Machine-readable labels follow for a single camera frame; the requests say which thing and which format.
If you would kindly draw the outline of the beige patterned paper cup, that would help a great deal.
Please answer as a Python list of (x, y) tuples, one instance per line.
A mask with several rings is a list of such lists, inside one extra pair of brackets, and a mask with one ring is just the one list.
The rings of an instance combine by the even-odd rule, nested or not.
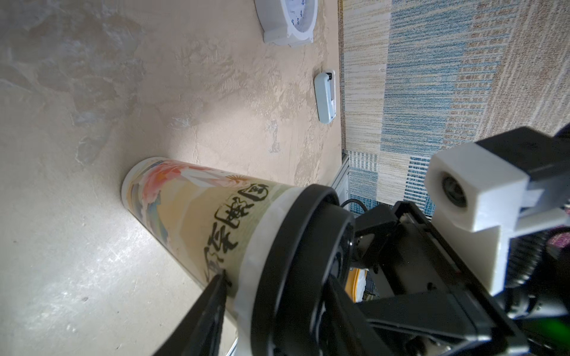
[(262, 272), (301, 192), (300, 187), (151, 157), (127, 173), (121, 197), (200, 286), (225, 272), (237, 354), (252, 355), (252, 313)]

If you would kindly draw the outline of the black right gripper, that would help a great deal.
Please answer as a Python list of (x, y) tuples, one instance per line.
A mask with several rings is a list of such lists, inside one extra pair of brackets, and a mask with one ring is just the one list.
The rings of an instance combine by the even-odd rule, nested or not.
[(413, 203), (356, 218), (353, 265), (379, 298), (358, 307), (380, 355), (523, 355), (526, 336)]

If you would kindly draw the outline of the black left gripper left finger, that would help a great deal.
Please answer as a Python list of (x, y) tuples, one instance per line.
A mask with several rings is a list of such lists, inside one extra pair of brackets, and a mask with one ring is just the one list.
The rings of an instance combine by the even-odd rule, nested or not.
[(212, 278), (156, 355), (217, 355), (227, 302), (224, 273)]

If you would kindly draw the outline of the black cup lid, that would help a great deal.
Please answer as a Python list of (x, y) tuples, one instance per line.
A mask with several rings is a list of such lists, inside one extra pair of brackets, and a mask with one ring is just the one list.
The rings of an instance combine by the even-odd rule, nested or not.
[(252, 312), (254, 355), (319, 355), (328, 277), (345, 283), (355, 219), (331, 187), (310, 185), (286, 213), (262, 270)]

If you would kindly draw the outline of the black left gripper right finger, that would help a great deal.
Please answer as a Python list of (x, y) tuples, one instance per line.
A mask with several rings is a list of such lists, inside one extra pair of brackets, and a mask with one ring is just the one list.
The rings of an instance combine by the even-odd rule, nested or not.
[(323, 297), (322, 352), (324, 355), (393, 354), (335, 277), (328, 277)]

